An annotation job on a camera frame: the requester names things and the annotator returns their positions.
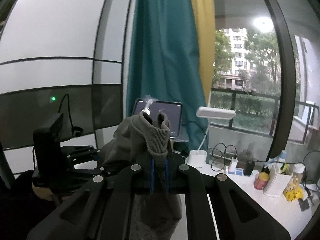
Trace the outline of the yellow curtain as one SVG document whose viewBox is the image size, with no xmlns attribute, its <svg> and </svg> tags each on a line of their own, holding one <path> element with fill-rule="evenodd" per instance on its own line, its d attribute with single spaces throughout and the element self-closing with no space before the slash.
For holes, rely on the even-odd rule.
<svg viewBox="0 0 320 240">
<path fill-rule="evenodd" d="M 209 102 L 215 60 L 214 0 L 191 0 L 199 43 L 199 73 L 206 102 Z"/>
</svg>

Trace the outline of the tablet with dark screen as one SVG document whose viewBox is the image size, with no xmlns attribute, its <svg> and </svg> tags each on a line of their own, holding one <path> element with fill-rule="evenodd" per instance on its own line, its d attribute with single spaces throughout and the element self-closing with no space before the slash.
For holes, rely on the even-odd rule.
<svg viewBox="0 0 320 240">
<path fill-rule="evenodd" d="M 163 115 L 166 115 L 169 123 L 170 138 L 176 139 L 180 135 L 182 109 L 181 102 L 155 100 L 147 107 L 146 112 L 155 124 L 159 126 L 161 126 L 160 121 L 165 119 Z"/>
</svg>

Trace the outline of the yellow snack bag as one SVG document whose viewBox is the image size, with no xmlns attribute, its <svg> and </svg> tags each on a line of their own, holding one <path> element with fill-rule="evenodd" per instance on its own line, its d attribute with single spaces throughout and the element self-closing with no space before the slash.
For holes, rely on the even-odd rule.
<svg viewBox="0 0 320 240">
<path fill-rule="evenodd" d="M 303 190 L 299 185 L 290 184 L 283 191 L 283 195 L 288 202 L 292 202 L 303 198 Z"/>
</svg>

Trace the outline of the red yellow snack can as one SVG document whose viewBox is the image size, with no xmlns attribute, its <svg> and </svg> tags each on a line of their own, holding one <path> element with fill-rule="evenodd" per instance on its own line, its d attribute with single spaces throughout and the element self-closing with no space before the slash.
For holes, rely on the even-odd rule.
<svg viewBox="0 0 320 240">
<path fill-rule="evenodd" d="M 257 178 L 255 179 L 253 186 L 256 190 L 263 190 L 268 184 L 269 174 L 266 172 L 260 172 Z"/>
</svg>

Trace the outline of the teal curtain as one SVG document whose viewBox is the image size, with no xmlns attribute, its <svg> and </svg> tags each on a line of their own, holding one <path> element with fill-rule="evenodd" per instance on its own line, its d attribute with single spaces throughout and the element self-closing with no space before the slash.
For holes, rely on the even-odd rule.
<svg viewBox="0 0 320 240">
<path fill-rule="evenodd" d="M 199 74 L 199 44 L 191 0 L 136 0 L 131 40 L 126 113 L 149 95 L 180 102 L 189 141 L 186 151 L 208 148 L 208 122 L 196 111 L 205 105 Z"/>
</svg>

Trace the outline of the white perforated basket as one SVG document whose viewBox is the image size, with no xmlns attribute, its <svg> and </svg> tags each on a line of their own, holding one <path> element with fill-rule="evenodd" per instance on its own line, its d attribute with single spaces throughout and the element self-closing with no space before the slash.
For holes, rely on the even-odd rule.
<svg viewBox="0 0 320 240">
<path fill-rule="evenodd" d="M 269 197 L 280 197 L 290 182 L 292 174 L 282 174 L 278 165 L 273 165 L 269 174 L 269 181 L 263 193 Z"/>
</svg>

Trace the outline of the dark olive grey garment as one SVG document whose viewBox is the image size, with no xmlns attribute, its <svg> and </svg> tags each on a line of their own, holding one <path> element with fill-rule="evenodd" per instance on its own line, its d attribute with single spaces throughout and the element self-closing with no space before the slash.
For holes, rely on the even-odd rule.
<svg viewBox="0 0 320 240">
<path fill-rule="evenodd" d="M 167 193 L 170 121 L 165 113 L 155 120 L 145 112 L 125 118 L 113 139 L 100 150 L 104 167 L 117 162 L 140 164 L 148 176 L 148 194 L 135 195 L 130 239 L 171 239 L 182 219 L 181 198 Z"/>
</svg>

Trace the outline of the white desk lamp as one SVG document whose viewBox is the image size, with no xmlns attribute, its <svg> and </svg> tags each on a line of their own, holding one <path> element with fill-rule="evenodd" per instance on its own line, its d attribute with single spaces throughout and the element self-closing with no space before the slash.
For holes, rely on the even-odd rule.
<svg viewBox="0 0 320 240">
<path fill-rule="evenodd" d="M 205 141 L 208 141 L 208 132 L 210 128 L 210 122 L 212 119 L 219 119 L 219 120 L 232 120 L 236 116 L 235 110 L 230 109 L 222 109 L 222 108 L 214 108 L 214 107 L 199 107 L 196 116 L 198 118 L 204 118 L 208 121 L 208 126 L 204 133 L 203 140 L 201 141 L 197 150 L 191 150 L 189 152 L 188 157 L 186 158 L 185 162 L 187 165 L 192 166 L 194 168 L 202 169 L 206 163 L 207 159 L 207 151 L 202 149 L 204 146 Z"/>
</svg>

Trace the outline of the clear snack jar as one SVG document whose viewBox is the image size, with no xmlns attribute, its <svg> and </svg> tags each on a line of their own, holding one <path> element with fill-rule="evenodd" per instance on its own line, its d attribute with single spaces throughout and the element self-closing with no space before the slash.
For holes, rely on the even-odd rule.
<svg viewBox="0 0 320 240">
<path fill-rule="evenodd" d="M 305 165 L 303 163 L 295 164 L 293 167 L 293 176 L 292 176 L 292 183 L 293 183 L 293 190 L 298 190 L 300 183 L 302 182 L 303 176 L 305 172 Z"/>
</svg>

